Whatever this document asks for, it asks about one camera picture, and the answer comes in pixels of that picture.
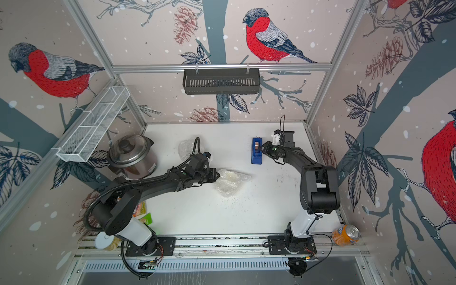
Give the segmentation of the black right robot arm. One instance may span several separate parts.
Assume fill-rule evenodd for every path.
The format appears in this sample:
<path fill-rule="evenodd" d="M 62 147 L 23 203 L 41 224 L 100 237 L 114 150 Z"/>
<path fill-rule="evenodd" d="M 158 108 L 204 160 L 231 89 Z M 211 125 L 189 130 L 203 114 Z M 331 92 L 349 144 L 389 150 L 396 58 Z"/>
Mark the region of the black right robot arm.
<path fill-rule="evenodd" d="M 311 159 L 303 149 L 296 147 L 293 131 L 275 130 L 272 140 L 265 142 L 261 151 L 274 162 L 281 159 L 284 165 L 291 165 L 300 173 L 302 211 L 285 230 L 286 247 L 297 247 L 312 237 L 320 220 L 340 207 L 337 171 Z"/>

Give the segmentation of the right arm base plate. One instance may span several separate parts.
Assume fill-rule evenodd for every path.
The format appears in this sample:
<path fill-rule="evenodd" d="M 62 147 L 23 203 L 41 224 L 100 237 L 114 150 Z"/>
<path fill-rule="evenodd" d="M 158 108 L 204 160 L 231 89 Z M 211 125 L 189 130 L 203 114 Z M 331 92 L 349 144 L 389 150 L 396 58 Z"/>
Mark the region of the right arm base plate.
<path fill-rule="evenodd" d="M 285 237 L 284 235 L 272 235 L 267 237 L 264 246 L 268 248 L 270 255 L 316 255 L 317 250 L 312 237 L 299 239 Z"/>

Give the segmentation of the bubble wrap sheet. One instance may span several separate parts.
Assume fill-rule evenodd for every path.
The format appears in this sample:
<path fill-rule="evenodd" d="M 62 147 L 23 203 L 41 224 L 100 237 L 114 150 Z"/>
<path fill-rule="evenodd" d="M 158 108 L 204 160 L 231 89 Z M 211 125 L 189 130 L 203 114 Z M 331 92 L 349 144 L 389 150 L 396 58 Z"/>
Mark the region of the bubble wrap sheet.
<path fill-rule="evenodd" d="M 200 147 L 195 143 L 195 140 L 185 140 L 179 143 L 178 154 L 181 160 L 189 159 L 198 153 L 200 153 Z"/>
<path fill-rule="evenodd" d="M 215 181 L 214 187 L 216 191 L 225 198 L 237 194 L 243 187 L 243 184 L 252 179 L 252 176 L 249 174 L 229 169 L 221 169 L 217 171 L 217 173 L 220 177 Z"/>

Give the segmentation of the blue tape dispenser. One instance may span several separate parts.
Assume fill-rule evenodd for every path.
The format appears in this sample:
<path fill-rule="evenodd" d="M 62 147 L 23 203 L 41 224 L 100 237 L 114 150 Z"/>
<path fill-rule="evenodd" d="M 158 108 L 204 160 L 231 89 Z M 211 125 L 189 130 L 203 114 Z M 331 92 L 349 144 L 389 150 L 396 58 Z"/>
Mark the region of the blue tape dispenser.
<path fill-rule="evenodd" d="M 262 138 L 254 137 L 252 139 L 252 147 L 251 147 L 251 163 L 253 165 L 261 165 L 262 164 Z"/>

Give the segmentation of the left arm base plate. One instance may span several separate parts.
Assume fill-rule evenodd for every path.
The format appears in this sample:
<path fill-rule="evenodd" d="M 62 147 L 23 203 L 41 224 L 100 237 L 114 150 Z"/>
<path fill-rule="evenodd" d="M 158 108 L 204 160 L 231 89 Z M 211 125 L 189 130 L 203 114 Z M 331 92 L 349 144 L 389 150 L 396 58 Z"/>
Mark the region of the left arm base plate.
<path fill-rule="evenodd" d="M 125 255 L 127 257 L 170 257 L 173 255 L 175 243 L 176 237 L 154 236 L 141 247 L 129 242 Z"/>

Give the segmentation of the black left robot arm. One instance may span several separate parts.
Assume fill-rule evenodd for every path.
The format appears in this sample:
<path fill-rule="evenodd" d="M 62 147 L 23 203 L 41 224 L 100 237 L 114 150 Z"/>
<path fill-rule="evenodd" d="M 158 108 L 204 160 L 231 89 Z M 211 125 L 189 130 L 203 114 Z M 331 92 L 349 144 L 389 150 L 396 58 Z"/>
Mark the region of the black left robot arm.
<path fill-rule="evenodd" d="M 87 208 L 83 223 L 94 232 L 119 236 L 138 247 L 153 242 L 155 233 L 133 216 L 137 205 L 159 195 L 211 184 L 220 178 L 210 167 L 209 152 L 193 154 L 186 164 L 148 179 L 115 179 Z"/>

